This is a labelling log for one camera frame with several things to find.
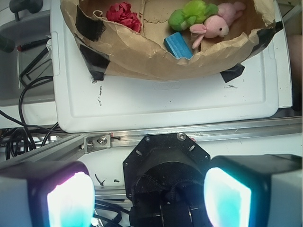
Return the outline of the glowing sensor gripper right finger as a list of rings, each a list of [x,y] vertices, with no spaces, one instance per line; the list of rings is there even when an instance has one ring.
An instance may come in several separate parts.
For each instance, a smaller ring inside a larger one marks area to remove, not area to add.
[[[232,155],[211,159],[204,181],[213,227],[301,227],[302,157]]]

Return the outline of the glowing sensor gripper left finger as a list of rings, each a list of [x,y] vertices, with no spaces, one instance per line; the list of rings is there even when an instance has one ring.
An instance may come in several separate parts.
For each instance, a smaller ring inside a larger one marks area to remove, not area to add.
[[[80,161],[0,168],[2,227],[89,227],[94,206],[94,183]]]

